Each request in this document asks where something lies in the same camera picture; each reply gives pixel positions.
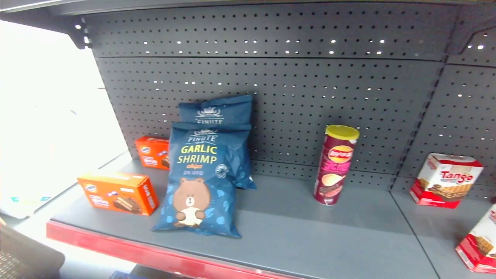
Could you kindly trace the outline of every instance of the red chip can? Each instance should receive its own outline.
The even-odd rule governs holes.
[[[360,132],[348,126],[330,125],[325,133],[313,196],[319,203],[332,206],[343,189]]]

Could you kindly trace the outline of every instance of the red and white box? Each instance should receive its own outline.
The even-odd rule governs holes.
[[[455,251],[471,271],[496,274],[496,205],[456,246]]]
[[[410,194],[419,205],[456,208],[483,169],[472,157],[431,153]]]

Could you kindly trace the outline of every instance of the wafer image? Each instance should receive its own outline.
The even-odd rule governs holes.
[[[456,202],[463,199],[471,187],[472,184],[463,184],[451,187],[442,187],[441,185],[436,184],[428,190],[433,192],[435,195],[440,196],[445,202]]]
[[[470,171],[472,171],[472,167],[454,165],[451,167],[450,171],[452,173],[470,173]]]
[[[136,214],[141,213],[141,207],[135,200],[131,198],[118,197],[113,201],[113,204],[118,209],[130,211]]]
[[[168,157],[165,157],[165,158],[162,159],[162,165],[164,167],[169,167],[170,166],[170,164],[169,164],[169,158]]]
[[[326,175],[322,176],[322,183],[325,186],[333,186],[333,185],[337,184],[339,181],[341,181],[345,177],[346,177],[346,175],[340,176],[340,175],[337,175],[337,174],[334,174],[334,173],[329,173],[329,174],[326,174]]]
[[[483,236],[476,236],[475,239],[477,241],[479,251],[481,251],[484,255],[487,255],[494,248],[491,242]]]
[[[424,189],[427,188],[427,186],[429,186],[429,181],[425,180],[424,178],[420,178],[419,182],[420,182],[420,186]]]

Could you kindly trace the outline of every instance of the potato chip image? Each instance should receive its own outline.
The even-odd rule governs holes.
[[[340,175],[337,175],[334,173],[329,173],[329,174],[322,176],[322,183],[325,186],[332,186],[332,185],[335,185],[336,183],[338,183],[339,181],[341,181],[345,177],[346,177],[346,175],[340,176]]]

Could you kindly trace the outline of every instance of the black basket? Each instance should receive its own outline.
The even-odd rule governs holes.
[[[0,279],[56,279],[64,255],[0,224]]]

